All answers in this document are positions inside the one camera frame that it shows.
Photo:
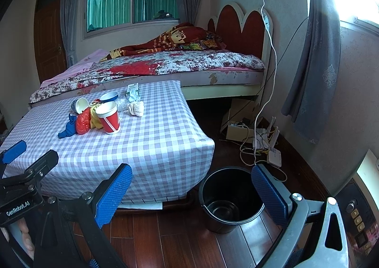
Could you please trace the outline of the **person's left hand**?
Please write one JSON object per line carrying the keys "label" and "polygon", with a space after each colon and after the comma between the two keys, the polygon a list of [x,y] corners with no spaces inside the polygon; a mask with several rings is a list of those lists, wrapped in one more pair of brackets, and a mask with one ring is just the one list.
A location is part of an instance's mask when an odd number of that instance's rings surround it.
{"label": "person's left hand", "polygon": [[16,242],[22,247],[26,254],[33,260],[35,254],[35,246],[30,236],[30,231],[25,218],[21,218],[15,223],[9,225],[8,229],[1,228],[1,231],[6,238],[7,242],[10,242],[10,238],[14,238]]}

